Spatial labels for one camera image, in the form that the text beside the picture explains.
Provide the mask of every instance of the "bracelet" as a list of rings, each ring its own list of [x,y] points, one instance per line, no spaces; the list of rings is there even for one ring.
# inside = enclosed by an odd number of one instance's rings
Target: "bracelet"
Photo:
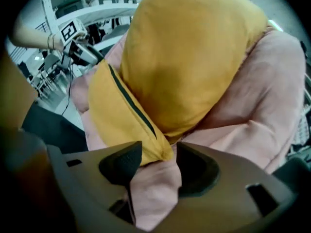
[[[54,34],[53,34],[53,36],[52,36],[52,40],[53,40],[53,50],[55,50],[55,47],[54,47]]]
[[[48,49],[50,49],[49,41],[50,41],[50,36],[51,36],[51,35],[52,35],[52,34],[50,34],[49,37],[48,37]]]

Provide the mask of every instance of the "white shelf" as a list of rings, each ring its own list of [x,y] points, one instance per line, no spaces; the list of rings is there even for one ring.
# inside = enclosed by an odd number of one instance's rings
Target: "white shelf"
[[[122,38],[122,35],[113,37],[113,38],[108,39],[106,41],[102,41],[101,43],[98,43],[98,44],[94,45],[94,48],[97,51],[101,51],[101,50],[103,50],[103,49],[105,49],[107,47],[115,45],[121,38]]]
[[[74,18],[80,19],[87,26],[105,19],[133,16],[137,6],[137,4],[129,3],[109,3],[91,6],[71,12],[57,19],[57,25],[59,28],[62,28],[66,22]]]

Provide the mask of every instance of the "railing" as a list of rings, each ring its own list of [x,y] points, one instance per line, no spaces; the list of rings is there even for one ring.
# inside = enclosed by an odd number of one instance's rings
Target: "railing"
[[[49,33],[50,29],[46,22],[41,23],[39,26],[35,28],[41,32]],[[14,63],[17,63],[18,60],[23,56],[23,54],[27,51],[27,48],[16,47],[10,54],[10,57]]]

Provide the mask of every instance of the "wire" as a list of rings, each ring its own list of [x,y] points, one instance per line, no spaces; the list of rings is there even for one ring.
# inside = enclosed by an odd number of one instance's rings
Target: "wire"
[[[70,70],[70,74],[71,74],[71,76],[70,76],[70,85],[69,85],[69,92],[68,92],[68,103],[67,103],[67,106],[66,106],[66,108],[64,109],[64,111],[62,112],[62,116],[63,116],[63,114],[65,113],[65,111],[67,110],[67,108],[68,108],[68,106],[69,106],[69,103],[70,103],[70,92],[71,92],[71,84],[72,84],[72,80],[73,80],[73,64],[69,64],[69,70]]]

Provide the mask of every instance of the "yellow fabric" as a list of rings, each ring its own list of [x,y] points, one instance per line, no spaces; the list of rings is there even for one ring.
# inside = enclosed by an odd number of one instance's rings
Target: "yellow fabric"
[[[143,0],[121,77],[172,143],[220,99],[267,21],[248,0]]]
[[[135,106],[153,127],[154,133],[129,104],[111,73],[130,96]],[[114,146],[131,141],[142,141],[141,166],[150,162],[172,159],[173,150],[157,126],[150,120],[141,105],[122,82],[117,72],[102,61],[90,82],[88,91],[90,114],[101,139]]]

